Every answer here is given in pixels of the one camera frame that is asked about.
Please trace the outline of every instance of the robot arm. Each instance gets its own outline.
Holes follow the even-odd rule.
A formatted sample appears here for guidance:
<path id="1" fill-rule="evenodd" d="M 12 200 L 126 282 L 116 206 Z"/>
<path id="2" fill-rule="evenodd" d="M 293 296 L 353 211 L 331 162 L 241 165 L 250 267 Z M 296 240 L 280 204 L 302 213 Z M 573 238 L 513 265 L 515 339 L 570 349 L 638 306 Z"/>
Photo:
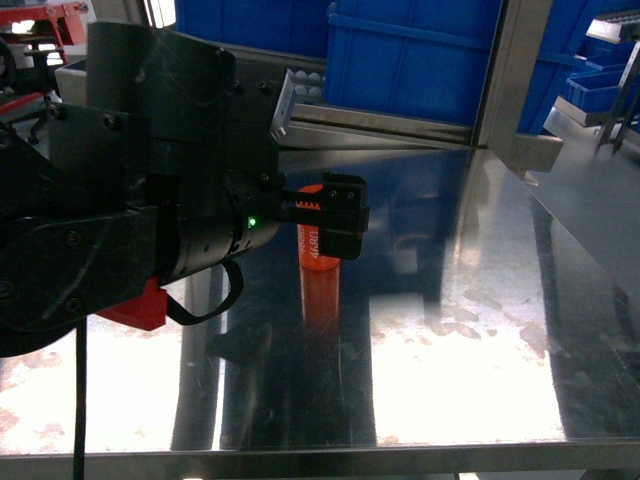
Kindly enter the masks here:
<path id="1" fill-rule="evenodd" d="M 285 113 L 284 69 L 168 30 L 96 23 L 87 70 L 88 106 L 50 110 L 48 160 L 0 128 L 0 356 L 41 348 L 90 313 L 145 329 L 219 314 L 242 290 L 233 258 L 280 222 L 320 227 L 325 255 L 359 256 L 364 180 L 325 174 L 318 193 L 284 189 L 269 134 Z M 231 294 L 210 315 L 160 288 L 216 264 Z"/>

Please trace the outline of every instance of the orange cylinder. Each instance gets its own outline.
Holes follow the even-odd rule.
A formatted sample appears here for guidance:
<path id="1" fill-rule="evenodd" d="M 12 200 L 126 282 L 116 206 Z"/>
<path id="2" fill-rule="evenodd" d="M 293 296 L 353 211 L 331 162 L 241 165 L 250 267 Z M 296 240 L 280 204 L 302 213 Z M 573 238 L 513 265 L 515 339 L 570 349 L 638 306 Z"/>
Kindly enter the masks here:
<path id="1" fill-rule="evenodd" d="M 321 185 L 309 185 L 301 192 L 315 193 Z M 298 207 L 318 205 L 298 203 Z M 298 261 L 300 263 L 300 293 L 302 318 L 307 329 L 325 335 L 339 331 L 340 259 L 320 255 L 318 227 L 298 225 Z"/>

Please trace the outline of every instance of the blue storage bin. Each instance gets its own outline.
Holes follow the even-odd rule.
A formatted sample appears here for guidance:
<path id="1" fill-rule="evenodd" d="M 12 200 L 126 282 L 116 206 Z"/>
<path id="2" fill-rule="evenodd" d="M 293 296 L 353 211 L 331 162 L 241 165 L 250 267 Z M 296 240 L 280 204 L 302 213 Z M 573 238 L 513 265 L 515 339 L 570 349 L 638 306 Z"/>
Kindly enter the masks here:
<path id="1" fill-rule="evenodd" d="M 531 77 L 527 100 L 522 109 L 518 131 L 538 135 L 558 98 L 567 78 L 576 67 L 585 63 L 582 57 L 543 52 L 538 55 Z"/>
<path id="2" fill-rule="evenodd" d="M 471 38 L 493 38 L 501 0 L 336 0 L 336 13 Z"/>
<path id="3" fill-rule="evenodd" d="M 618 93 L 621 76 L 622 71 L 618 71 L 570 78 L 567 81 L 569 88 L 566 99 L 583 112 L 607 112 L 611 109 Z M 636 80 L 627 106 L 633 101 L 638 87 L 640 87 L 640 81 Z"/>
<path id="4" fill-rule="evenodd" d="M 585 65 L 597 70 L 597 72 L 616 72 L 624 70 L 629 60 L 629 52 L 617 52 L 611 55 L 587 59 Z"/>
<path id="5" fill-rule="evenodd" d="M 472 125 L 491 39 L 329 15 L 327 103 Z"/>
<path id="6" fill-rule="evenodd" d="M 176 0 L 176 29 L 205 40 L 326 56 L 331 0 Z"/>
<path id="7" fill-rule="evenodd" d="M 575 55 L 605 0 L 554 0 L 540 51 Z M 336 0 L 336 13 L 472 38 L 491 38 L 498 0 Z"/>
<path id="8" fill-rule="evenodd" d="M 578 50 L 578 55 L 582 55 L 583 57 L 587 57 L 588 59 L 605 57 L 613 54 L 622 54 L 626 53 L 627 56 L 633 50 L 633 45 L 635 42 L 627 42 L 627 43 L 610 43 L 605 42 L 604 40 L 600 40 L 592 37 L 585 37 L 580 49 Z"/>

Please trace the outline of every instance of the screw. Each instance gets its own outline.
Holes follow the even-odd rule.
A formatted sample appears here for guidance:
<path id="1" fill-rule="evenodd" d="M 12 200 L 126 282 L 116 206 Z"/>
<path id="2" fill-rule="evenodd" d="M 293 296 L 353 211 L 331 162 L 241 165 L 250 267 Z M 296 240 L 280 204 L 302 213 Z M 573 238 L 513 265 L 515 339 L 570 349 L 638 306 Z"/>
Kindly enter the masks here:
<path id="1" fill-rule="evenodd" d="M 71 297 L 64 302 L 64 309 L 69 313 L 76 313 L 82 307 L 82 300 L 78 297 Z"/>
<path id="2" fill-rule="evenodd" d="M 5 150 L 11 147 L 12 144 L 13 142 L 11 141 L 11 135 L 9 132 L 0 130 L 0 150 Z"/>
<path id="3" fill-rule="evenodd" d="M 58 105 L 49 105 L 49 116 L 54 120 L 62 120 L 64 118 L 64 109 Z"/>
<path id="4" fill-rule="evenodd" d="M 67 247 L 78 248 L 82 244 L 82 234 L 76 230 L 67 233 Z"/>
<path id="5" fill-rule="evenodd" d="M 9 280 L 0 282 L 0 303 L 9 303 L 11 298 L 16 294 L 16 286 Z"/>
<path id="6" fill-rule="evenodd" d="M 266 83 L 260 82 L 259 87 L 260 87 L 260 91 L 262 93 L 264 93 L 265 95 L 270 95 L 271 94 L 271 89 L 269 88 L 269 85 L 267 85 Z"/>
<path id="7" fill-rule="evenodd" d="M 102 116 L 102 126 L 107 130 L 118 130 L 120 128 L 120 119 L 106 113 Z"/>

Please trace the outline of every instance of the stainless steel table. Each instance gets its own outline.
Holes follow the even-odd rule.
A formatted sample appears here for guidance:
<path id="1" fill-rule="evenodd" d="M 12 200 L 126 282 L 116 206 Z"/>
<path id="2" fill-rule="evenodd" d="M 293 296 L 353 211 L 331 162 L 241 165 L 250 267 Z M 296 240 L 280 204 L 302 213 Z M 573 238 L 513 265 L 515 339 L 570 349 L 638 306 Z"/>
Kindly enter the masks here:
<path id="1" fill-rule="evenodd" d="M 367 179 L 339 314 L 303 321 L 328 287 L 306 272 L 301 290 L 283 226 L 240 259 L 245 293 L 219 321 L 146 333 L 92 317 L 89 479 L 640 467 L 640 299 L 491 152 L 281 164 L 294 188 L 328 169 Z M 212 269 L 171 288 L 197 313 L 227 285 Z M 0 363 L 3 480 L 70 477 L 73 345 Z"/>

